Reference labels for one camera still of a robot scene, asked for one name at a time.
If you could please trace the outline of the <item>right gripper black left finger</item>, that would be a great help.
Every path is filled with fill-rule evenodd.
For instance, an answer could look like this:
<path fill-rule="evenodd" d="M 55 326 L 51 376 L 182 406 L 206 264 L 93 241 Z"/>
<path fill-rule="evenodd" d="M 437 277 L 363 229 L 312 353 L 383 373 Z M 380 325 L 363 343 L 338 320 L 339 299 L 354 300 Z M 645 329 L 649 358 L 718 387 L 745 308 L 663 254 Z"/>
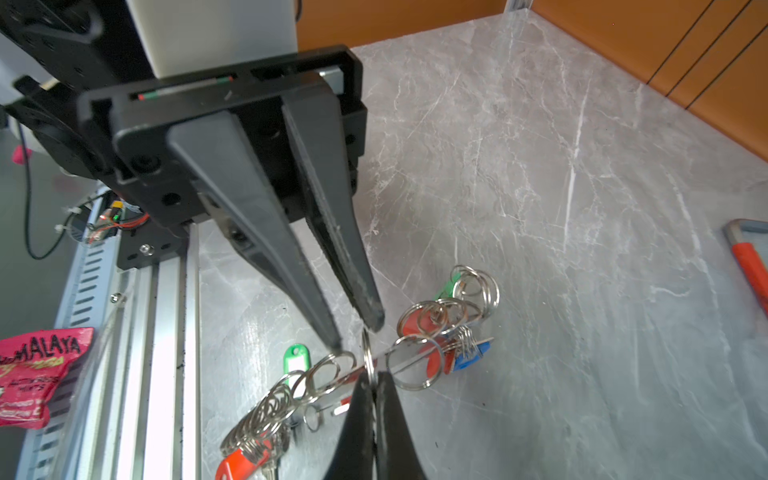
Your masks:
<path fill-rule="evenodd" d="M 374 461 L 374 400 L 368 375 L 355 383 L 349 410 L 325 480 L 371 480 Z"/>

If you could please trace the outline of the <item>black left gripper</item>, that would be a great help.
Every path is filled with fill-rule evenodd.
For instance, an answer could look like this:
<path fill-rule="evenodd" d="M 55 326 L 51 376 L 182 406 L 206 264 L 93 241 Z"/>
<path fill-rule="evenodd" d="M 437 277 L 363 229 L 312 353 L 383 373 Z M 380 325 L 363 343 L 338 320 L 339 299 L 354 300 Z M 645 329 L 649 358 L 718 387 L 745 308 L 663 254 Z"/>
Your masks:
<path fill-rule="evenodd" d="M 341 109 L 352 193 L 364 152 L 363 67 L 343 45 L 83 93 L 77 119 L 90 171 L 178 234 L 204 216 L 290 297 L 331 351 L 341 335 L 291 229 L 309 208 L 282 96 L 328 86 Z"/>

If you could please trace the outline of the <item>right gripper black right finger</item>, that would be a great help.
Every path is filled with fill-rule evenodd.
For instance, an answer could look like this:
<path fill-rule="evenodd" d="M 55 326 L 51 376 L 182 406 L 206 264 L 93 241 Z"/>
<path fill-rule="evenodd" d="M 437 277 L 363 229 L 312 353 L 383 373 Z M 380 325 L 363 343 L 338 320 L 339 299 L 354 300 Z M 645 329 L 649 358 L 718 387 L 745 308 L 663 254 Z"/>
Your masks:
<path fill-rule="evenodd" d="M 419 462 L 393 376 L 377 375 L 375 387 L 376 474 L 378 479 L 426 479 Z"/>

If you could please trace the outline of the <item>metal keyring with chain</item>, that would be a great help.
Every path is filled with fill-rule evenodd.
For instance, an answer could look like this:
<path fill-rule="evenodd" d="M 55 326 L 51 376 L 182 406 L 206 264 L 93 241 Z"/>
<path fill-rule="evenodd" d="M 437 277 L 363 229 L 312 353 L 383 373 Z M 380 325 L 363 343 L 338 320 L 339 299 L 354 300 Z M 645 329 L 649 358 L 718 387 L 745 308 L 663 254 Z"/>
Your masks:
<path fill-rule="evenodd" d="M 456 353 L 485 340 L 477 335 L 498 308 L 500 299 L 499 285 L 491 274 L 467 265 L 453 267 L 449 281 L 432 299 L 444 306 L 448 319 L 441 339 L 447 364 L 440 378 L 457 372 L 451 371 Z M 293 387 L 285 384 L 287 375 L 283 373 L 224 437 L 220 444 L 223 459 L 236 449 L 242 449 L 246 455 L 255 453 L 256 443 L 265 440 L 275 442 L 278 459 L 287 451 L 291 432 L 298 425 L 316 432 L 325 413 L 338 416 L 348 412 L 353 385 L 363 373 L 369 380 L 375 380 L 379 372 L 387 371 L 401 390 L 404 389 L 397 385 L 397 380 L 419 384 L 426 378 L 426 361 L 411 363 L 417 346 L 394 343 L 384 352 L 374 354 L 368 337 L 363 338 L 362 344 L 362 356 L 342 351 L 311 363 Z"/>

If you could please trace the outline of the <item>green key tag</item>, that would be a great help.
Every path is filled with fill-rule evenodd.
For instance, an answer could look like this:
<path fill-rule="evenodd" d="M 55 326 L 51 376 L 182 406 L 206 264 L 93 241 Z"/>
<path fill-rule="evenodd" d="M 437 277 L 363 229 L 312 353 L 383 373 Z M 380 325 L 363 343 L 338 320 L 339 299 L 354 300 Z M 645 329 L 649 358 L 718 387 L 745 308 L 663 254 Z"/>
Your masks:
<path fill-rule="evenodd" d="M 285 384 L 293 387 L 301 373 L 311 367 L 311 356 L 308 347 L 304 344 L 291 345 L 283 355 L 283 371 L 287 375 Z"/>

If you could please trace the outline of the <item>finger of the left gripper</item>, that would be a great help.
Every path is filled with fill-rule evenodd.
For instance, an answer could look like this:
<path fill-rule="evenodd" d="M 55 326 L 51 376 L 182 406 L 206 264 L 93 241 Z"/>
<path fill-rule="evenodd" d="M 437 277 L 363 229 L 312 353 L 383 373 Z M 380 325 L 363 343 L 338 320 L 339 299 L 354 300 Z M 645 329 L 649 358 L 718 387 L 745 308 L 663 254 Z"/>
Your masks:
<path fill-rule="evenodd" d="M 353 207 L 339 101 L 328 86 L 282 96 L 289 144 L 304 187 L 308 223 L 337 280 L 368 330 L 385 323 Z"/>

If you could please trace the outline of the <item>red tagged key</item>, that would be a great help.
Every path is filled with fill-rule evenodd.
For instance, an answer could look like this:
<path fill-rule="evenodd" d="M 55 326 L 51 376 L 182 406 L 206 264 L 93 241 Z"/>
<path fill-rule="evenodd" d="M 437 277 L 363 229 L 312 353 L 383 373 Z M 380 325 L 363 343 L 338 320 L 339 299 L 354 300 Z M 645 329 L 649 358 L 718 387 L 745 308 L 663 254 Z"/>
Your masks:
<path fill-rule="evenodd" d="M 277 459 L 278 448 L 274 441 L 265 440 L 256 443 L 255 453 L 246 455 L 242 449 L 236 449 L 227 455 L 216 470 L 216 480 L 245 480 L 255 472 L 265 468 Z"/>

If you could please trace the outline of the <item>red key tag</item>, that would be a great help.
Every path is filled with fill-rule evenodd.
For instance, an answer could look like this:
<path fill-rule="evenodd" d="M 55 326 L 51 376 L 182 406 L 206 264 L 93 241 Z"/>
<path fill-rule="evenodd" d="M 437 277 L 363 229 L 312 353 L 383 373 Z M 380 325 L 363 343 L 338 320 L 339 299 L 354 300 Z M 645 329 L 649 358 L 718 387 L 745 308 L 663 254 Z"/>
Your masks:
<path fill-rule="evenodd" d="M 408 391 L 421 391 L 432 387 L 443 375 L 446 367 L 444 346 L 441 343 L 444 330 L 448 324 L 444 306 L 437 301 L 422 301 L 407 309 L 397 323 L 397 346 L 417 346 L 418 350 L 411 363 L 425 360 L 426 378 L 419 384 L 404 383 L 397 380 L 397 385 Z"/>

